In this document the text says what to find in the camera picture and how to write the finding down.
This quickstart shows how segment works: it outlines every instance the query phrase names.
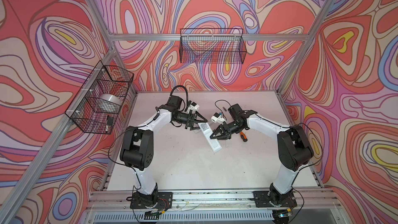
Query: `white tabletop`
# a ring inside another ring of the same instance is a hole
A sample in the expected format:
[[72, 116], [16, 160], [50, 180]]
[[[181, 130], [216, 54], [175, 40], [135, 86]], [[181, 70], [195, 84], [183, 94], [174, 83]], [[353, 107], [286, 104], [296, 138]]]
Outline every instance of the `white tabletop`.
[[[155, 107], [167, 103], [170, 93], [139, 93], [129, 125], [137, 126], [155, 113]], [[174, 93], [185, 100], [185, 93]], [[243, 110], [255, 110], [262, 116], [289, 125], [275, 92], [189, 92], [189, 100], [200, 105], [198, 110], [210, 122], [219, 110], [214, 102], [225, 99], [231, 105], [238, 103]], [[226, 102], [217, 106], [228, 109]], [[224, 113], [227, 123], [232, 121]], [[215, 129], [218, 124], [211, 124]], [[250, 129], [244, 130], [248, 142], [233, 134], [223, 147], [213, 153], [202, 132], [189, 131], [168, 124], [154, 136], [154, 158], [151, 165], [159, 190], [175, 189], [242, 189], [266, 188], [274, 181], [281, 162], [277, 144], [270, 137]], [[115, 165], [107, 190], [132, 190], [138, 186], [135, 175], [126, 166]], [[294, 187], [316, 187], [317, 183], [309, 167], [303, 169]]]

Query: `black cable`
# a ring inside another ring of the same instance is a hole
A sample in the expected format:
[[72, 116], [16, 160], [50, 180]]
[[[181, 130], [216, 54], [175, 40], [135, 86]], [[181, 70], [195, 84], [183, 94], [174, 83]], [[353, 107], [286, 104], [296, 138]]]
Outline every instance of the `black cable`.
[[222, 117], [226, 120], [224, 112], [219, 107], [217, 107], [217, 105], [216, 105], [217, 102], [226, 102], [226, 103], [228, 103], [229, 107], [231, 107], [231, 104], [228, 101], [226, 101], [226, 100], [218, 100], [218, 101], [214, 102], [214, 105], [216, 106], [216, 108], [218, 108], [221, 111]]
[[170, 123], [172, 123], [172, 125], [175, 126], [175, 127], [181, 127], [182, 126], [182, 124], [179, 125], [179, 126], [176, 126], [176, 125], [174, 125], [174, 123], [172, 121], [170, 121]]
[[185, 109], [185, 101], [183, 99], [182, 102], [184, 102], [184, 107], [182, 108], [182, 110], [179, 110], [180, 112], [182, 112]]
[[139, 188], [139, 189], [141, 189], [142, 185], [141, 185], [140, 179], [138, 178], [137, 171], [135, 170], [134, 167], [131, 167], [131, 168], [132, 168], [132, 169], [134, 170], [134, 172], [135, 172], [135, 176], [137, 177], [138, 183], [140, 184], [140, 188]]
[[302, 204], [301, 204], [300, 209], [297, 211], [296, 215], [288, 222], [288, 224], [289, 224], [290, 222], [292, 222], [292, 221], [296, 218], [296, 216], [299, 214], [300, 210], [301, 210], [302, 207], [304, 206], [304, 197], [302, 196], [302, 194], [300, 193], [300, 191], [298, 191], [297, 189], [295, 189], [295, 188], [293, 188], [293, 187], [292, 187], [292, 189], [294, 189], [295, 191], [297, 191], [297, 192], [300, 194], [301, 199], [302, 199]]
[[174, 90], [176, 90], [178, 87], [182, 87], [185, 90], [185, 95], [186, 95], [186, 98], [187, 98], [187, 106], [186, 106], [185, 109], [183, 109], [183, 111], [186, 111], [188, 109], [188, 107], [189, 107], [189, 105], [188, 105], [188, 90], [187, 90], [186, 87], [184, 87], [182, 85], [177, 85], [177, 86], [173, 87], [172, 91], [170, 92], [170, 96], [173, 95]]
[[111, 150], [112, 145], [115, 143], [115, 141], [118, 139], [118, 137], [120, 137], [123, 133], [125, 133], [125, 132], [127, 132], [127, 131], [129, 131], [129, 130], [131, 130], [131, 129], [126, 129], [124, 132], [122, 132], [121, 134], [119, 134], [119, 135], [115, 138], [115, 140], [112, 142], [112, 144], [109, 146], [109, 148], [108, 148], [108, 158], [109, 158], [109, 160], [112, 161], [113, 163], [116, 163], [116, 164], [120, 164], [120, 165], [125, 166], [125, 164], [122, 164], [122, 163], [118, 163], [118, 162], [116, 162], [116, 161], [113, 161], [113, 160], [111, 159], [111, 156], [109, 155], [109, 151]]
[[[149, 125], [152, 121], [154, 121], [154, 120], [151, 120], [148, 124], [143, 125], [143, 126], [140, 126], [140, 127], [146, 127], [146, 126]], [[139, 128], [139, 127], [134, 127], [134, 128], [126, 129], [124, 132], [122, 132], [121, 134], [119, 134], [119, 135], [115, 138], [115, 140], [112, 142], [112, 144], [111, 144], [111, 145], [109, 146], [109, 148], [108, 148], [108, 158], [109, 158], [110, 161], [112, 161], [112, 162], [115, 163], [115, 164], [119, 164], [119, 165], [126, 166], [125, 164], [122, 164], [122, 163], [118, 163], [118, 162], [116, 162], [116, 161], [113, 161], [113, 160], [111, 159], [111, 156], [109, 155], [109, 151], [111, 150], [112, 145], [115, 143], [115, 141], [116, 141], [123, 133], [125, 133], [125, 132], [127, 132], [127, 131], [129, 131], [129, 130], [135, 129], [135, 128]]]
[[255, 113], [255, 115], [257, 116], [257, 117], [259, 117], [260, 119], [263, 119], [263, 120], [265, 120], [265, 121], [267, 121], [267, 122], [270, 122], [270, 123], [272, 123], [272, 124], [274, 124], [274, 125], [277, 125], [278, 127], [284, 127], [284, 126], [281, 126], [281, 125], [278, 125], [277, 123], [275, 123], [275, 122], [272, 122], [272, 121], [269, 121], [269, 120], [267, 120], [267, 119], [265, 119], [265, 118], [262, 118], [262, 117], [260, 117], [258, 114], [256, 114]]
[[[319, 158], [318, 161], [316, 161], [315, 163], [313, 163], [313, 165], [316, 165], [317, 163], [321, 162], [321, 160], [322, 160], [322, 158], [323, 158], [323, 155], [324, 155], [324, 148], [323, 148], [321, 142], [319, 141], [318, 137], [317, 137], [317, 136], [315, 135], [315, 133], [312, 131], [312, 129], [309, 128], [305, 123], [301, 122], [301, 123], [298, 123], [298, 124], [294, 125], [293, 127], [298, 126], [298, 125], [301, 125], [301, 124], [303, 124], [304, 126], [306, 126], [306, 127], [308, 128], [308, 130], [310, 130], [310, 132], [312, 133], [312, 135], [314, 135], [314, 137], [315, 137], [315, 139], [316, 139], [316, 142], [318, 142], [319, 146], [321, 147], [322, 155], [321, 155], [321, 157]], [[306, 167], [310, 167], [311, 165], [312, 165], [312, 164], [307, 165], [307, 166], [304, 166], [303, 168], [301, 168], [301, 169], [299, 170], [299, 172], [300, 172], [302, 169], [306, 168]]]
[[[132, 186], [132, 193], [133, 193], [133, 194], [134, 194], [134, 189], [135, 189], [136, 191], [138, 191], [137, 188], [135, 187], [135, 185], [133, 185], [133, 186]], [[132, 196], [131, 196], [131, 197], [127, 197], [127, 198], [126, 198], [126, 201], [131, 202], [131, 201], [132, 201]], [[138, 223], [141, 224], [141, 222], [138, 220], [137, 216], [135, 215], [135, 212], [134, 212], [134, 209], [133, 209], [133, 208], [132, 208], [132, 213], [134, 214], [134, 217], [135, 217], [135, 219], [138, 221]]]

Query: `orange screwdriver handle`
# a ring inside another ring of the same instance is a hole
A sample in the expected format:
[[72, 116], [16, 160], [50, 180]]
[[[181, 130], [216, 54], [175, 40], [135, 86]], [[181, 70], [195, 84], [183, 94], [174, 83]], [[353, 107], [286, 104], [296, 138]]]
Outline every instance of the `orange screwdriver handle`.
[[247, 142], [247, 137], [243, 132], [240, 132], [240, 138], [243, 140], [243, 142]]

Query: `small white component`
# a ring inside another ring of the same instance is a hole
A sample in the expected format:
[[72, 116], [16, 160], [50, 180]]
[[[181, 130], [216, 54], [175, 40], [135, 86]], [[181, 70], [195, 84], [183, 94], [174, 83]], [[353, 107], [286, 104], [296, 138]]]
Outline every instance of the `small white component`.
[[203, 132], [203, 135], [206, 137], [207, 142], [209, 143], [211, 149], [213, 150], [214, 153], [218, 152], [219, 150], [222, 149], [219, 141], [217, 139], [211, 139], [210, 135], [213, 133], [213, 131], [211, 130], [209, 124], [206, 123], [199, 123], [198, 124], [200, 129]]
[[195, 113], [198, 109], [199, 105], [196, 104], [195, 102], [192, 102], [187, 109], [187, 113], [189, 113], [190, 110], [192, 110], [192, 113]]
[[212, 121], [212, 122], [222, 124], [224, 121], [226, 121], [226, 119], [224, 119], [223, 117], [221, 117], [221, 114], [220, 114], [218, 117], [216, 117], [215, 115], [217, 115], [217, 114], [214, 114], [214, 115], [211, 117], [211, 121]]

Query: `mounting plate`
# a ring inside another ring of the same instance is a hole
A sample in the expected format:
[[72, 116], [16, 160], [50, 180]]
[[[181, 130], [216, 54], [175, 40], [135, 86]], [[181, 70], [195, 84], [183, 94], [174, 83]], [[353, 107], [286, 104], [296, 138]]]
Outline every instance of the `mounting plate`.
[[[268, 201], [268, 192], [269, 191], [253, 191], [253, 196], [254, 196], [253, 198], [254, 201], [256, 202], [257, 208], [275, 207]], [[288, 197], [286, 197], [286, 201], [281, 205], [281, 207], [288, 207], [288, 208], [297, 207], [297, 202], [295, 196], [293, 195], [293, 191], [290, 192]]]
[[[159, 198], [165, 199], [169, 205], [166, 206], [166, 203]], [[171, 208], [172, 201], [173, 201], [173, 192], [159, 192], [158, 193], [158, 202], [154, 208], [158, 208], [158, 209]], [[146, 209], [145, 205], [141, 202], [139, 192], [134, 192], [132, 194], [130, 208], [131, 209]]]

